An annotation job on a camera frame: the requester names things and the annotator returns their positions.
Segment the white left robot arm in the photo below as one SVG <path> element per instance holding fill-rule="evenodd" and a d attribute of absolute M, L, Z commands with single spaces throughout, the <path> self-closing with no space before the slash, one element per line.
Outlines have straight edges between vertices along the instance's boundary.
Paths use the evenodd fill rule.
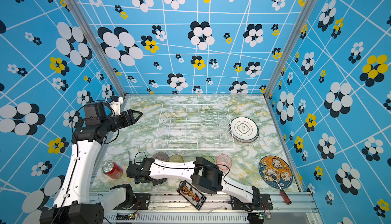
<path fill-rule="evenodd" d="M 72 157 L 65 179 L 53 207 L 42 212 L 41 224 L 101 224 L 116 207 L 134 206 L 130 184 L 113 187 L 94 203 L 90 202 L 90 184 L 108 133 L 135 124 L 142 112 L 115 111 L 111 104 L 100 100 L 82 108 L 85 118 L 72 129 Z"/>

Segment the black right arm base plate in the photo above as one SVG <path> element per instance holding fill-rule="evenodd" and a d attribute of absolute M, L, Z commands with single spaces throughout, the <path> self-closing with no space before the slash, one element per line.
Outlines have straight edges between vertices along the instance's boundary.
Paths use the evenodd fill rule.
<path fill-rule="evenodd" d="M 230 201 L 228 202 L 231 205 L 232 210 L 244 210 L 244 211 L 271 211 L 273 210 L 273 204 L 270 198 L 270 195 L 267 193 L 260 194 L 259 205 L 252 203 L 243 203 L 239 201 L 236 197 L 230 196 Z"/>

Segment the striped ceramic bowl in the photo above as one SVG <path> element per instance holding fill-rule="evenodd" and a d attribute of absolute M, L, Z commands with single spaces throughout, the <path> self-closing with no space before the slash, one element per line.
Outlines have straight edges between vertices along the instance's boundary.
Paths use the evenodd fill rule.
<path fill-rule="evenodd" d="M 155 153 L 152 156 L 152 158 L 160 160 L 160 161 L 164 161 L 164 162 L 168 162 L 169 161 L 169 156 L 166 153 L 164 153 L 164 152 Z"/>

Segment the yellow glass cup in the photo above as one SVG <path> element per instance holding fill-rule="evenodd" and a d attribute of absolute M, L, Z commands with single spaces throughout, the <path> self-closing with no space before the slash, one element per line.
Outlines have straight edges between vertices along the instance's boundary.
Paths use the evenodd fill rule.
<path fill-rule="evenodd" d="M 179 154 L 174 154 L 169 158 L 169 162 L 171 163 L 184 163 L 184 159 Z"/>

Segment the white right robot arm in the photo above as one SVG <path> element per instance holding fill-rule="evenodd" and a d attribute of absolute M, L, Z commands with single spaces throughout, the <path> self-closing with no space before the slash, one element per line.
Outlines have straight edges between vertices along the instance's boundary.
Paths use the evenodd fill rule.
<path fill-rule="evenodd" d="M 225 165 L 213 164 L 202 157 L 186 163 L 144 158 L 140 163 L 130 163 L 126 169 L 126 175 L 132 178 L 135 184 L 157 182 L 162 179 L 178 179 L 190 183 L 202 193 L 222 192 L 230 195 L 238 200 L 246 211 L 265 209 L 258 188 L 232 180 L 220 168 L 230 170 Z"/>

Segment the green glass cup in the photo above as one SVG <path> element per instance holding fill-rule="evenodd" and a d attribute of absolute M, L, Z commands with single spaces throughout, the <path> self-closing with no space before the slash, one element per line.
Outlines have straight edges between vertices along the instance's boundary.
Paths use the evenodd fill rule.
<path fill-rule="evenodd" d="M 215 160 L 212 156 L 203 156 L 204 159 L 206 159 L 207 161 L 211 162 L 212 164 L 215 164 Z"/>

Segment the pink glass cup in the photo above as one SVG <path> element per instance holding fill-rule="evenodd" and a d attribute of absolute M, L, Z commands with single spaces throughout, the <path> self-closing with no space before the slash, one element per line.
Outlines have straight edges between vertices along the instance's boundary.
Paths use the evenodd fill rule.
<path fill-rule="evenodd" d="M 216 159 L 216 164 L 219 166 L 220 170 L 227 172 L 232 167 L 232 159 L 227 154 L 221 154 Z"/>

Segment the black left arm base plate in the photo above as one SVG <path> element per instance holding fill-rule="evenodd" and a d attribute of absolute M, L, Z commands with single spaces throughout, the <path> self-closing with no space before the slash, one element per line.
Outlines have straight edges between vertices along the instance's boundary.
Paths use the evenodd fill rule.
<path fill-rule="evenodd" d="M 134 203 L 120 207 L 120 210 L 147 210 L 149 208 L 149 203 L 151 199 L 150 193 L 135 193 L 134 194 Z"/>

